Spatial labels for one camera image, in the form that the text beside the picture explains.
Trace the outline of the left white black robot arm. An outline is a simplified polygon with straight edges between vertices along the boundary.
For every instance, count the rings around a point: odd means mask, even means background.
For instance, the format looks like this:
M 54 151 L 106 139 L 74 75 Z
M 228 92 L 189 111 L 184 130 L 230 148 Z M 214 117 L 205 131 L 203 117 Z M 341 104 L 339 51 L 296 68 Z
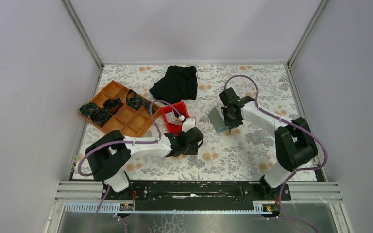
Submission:
M 130 180 L 124 171 L 131 158 L 196 155 L 202 143 L 203 134 L 197 127 L 158 138 L 129 137 L 113 130 L 86 148 L 78 172 L 109 185 L 113 194 L 124 200 L 131 194 Z

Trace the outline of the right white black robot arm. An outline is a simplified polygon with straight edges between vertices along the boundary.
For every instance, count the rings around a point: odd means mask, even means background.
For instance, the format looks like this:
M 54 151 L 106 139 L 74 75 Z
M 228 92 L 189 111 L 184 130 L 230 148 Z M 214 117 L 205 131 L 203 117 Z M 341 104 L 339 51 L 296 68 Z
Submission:
M 303 118 L 287 120 L 260 107 L 252 97 L 239 97 L 232 88 L 219 94 L 226 128 L 233 129 L 245 121 L 256 124 L 274 137 L 277 162 L 260 179 L 259 193 L 271 200 L 281 186 L 300 166 L 318 154 L 307 121 Z

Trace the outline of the black cloth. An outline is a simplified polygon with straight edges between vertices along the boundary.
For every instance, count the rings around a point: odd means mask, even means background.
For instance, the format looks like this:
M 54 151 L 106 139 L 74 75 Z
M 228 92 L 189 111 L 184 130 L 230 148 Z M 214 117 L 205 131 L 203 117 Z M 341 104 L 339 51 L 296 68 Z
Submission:
M 196 67 L 169 66 L 164 77 L 157 81 L 149 92 L 155 99 L 170 104 L 195 100 L 198 92 Z

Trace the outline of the wooden divided organizer tray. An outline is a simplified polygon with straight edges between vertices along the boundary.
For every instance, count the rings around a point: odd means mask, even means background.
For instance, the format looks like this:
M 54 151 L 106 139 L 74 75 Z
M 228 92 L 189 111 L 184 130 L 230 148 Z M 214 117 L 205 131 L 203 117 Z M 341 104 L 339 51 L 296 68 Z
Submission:
M 123 135 L 142 137 L 153 125 L 152 119 L 158 119 L 161 116 L 161 107 L 153 104 L 152 116 L 150 114 L 147 115 L 146 110 L 142 114 L 138 113 L 137 110 L 126 104 L 125 97 L 128 91 L 129 88 L 124 85 L 111 81 L 90 101 L 96 103 L 99 109 L 106 109 L 113 115 L 103 127 L 94 124 L 90 118 L 78 113 L 83 119 L 103 133 L 119 130 Z

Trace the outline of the floral table mat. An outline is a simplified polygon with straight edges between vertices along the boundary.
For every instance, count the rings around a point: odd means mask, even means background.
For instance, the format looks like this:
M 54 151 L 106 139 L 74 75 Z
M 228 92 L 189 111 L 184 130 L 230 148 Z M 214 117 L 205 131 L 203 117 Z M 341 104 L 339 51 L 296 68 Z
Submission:
M 257 181 L 275 165 L 274 139 L 264 130 L 245 122 L 218 133 L 208 113 L 221 107 L 219 93 L 228 86 L 241 97 L 258 97 L 259 104 L 276 115 L 298 118 L 286 66 L 221 64 L 196 69 L 197 98 L 185 104 L 204 135 L 198 155 L 133 158 L 125 167 L 131 179 Z

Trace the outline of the rolled dark patterned tie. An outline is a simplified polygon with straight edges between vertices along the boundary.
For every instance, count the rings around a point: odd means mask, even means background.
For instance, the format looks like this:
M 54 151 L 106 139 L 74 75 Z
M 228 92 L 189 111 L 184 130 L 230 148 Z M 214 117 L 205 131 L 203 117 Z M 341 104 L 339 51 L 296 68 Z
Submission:
M 79 108 L 79 113 L 85 116 L 86 118 L 90 118 L 93 111 L 98 110 L 99 107 L 96 103 L 87 102 L 86 104 L 82 105 Z

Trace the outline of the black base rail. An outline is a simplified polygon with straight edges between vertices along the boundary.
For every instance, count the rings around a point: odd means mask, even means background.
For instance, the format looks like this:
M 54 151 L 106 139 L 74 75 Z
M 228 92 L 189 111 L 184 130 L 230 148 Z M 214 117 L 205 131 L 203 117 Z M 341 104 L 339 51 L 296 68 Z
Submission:
M 121 192 L 107 191 L 106 200 L 128 201 L 136 211 L 269 211 L 256 204 L 277 205 L 290 201 L 289 186 L 268 189 L 258 182 L 244 181 L 131 181 Z

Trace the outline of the red plastic bin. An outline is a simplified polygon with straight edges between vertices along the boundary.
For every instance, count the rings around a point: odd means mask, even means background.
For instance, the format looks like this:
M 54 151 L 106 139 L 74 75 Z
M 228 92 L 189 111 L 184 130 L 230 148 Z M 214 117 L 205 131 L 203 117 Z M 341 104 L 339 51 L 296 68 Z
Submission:
M 179 133 L 182 124 L 187 118 L 190 118 L 187 107 L 183 101 L 161 108 L 164 123 L 169 133 Z

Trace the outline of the grey-green card holder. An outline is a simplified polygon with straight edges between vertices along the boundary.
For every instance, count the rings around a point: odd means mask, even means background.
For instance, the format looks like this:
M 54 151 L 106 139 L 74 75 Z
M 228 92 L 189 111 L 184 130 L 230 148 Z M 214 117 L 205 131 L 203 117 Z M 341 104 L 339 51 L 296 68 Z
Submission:
M 208 118 L 216 132 L 220 133 L 227 130 L 224 119 L 221 116 L 220 111 L 217 107 L 213 107 L 209 111 Z

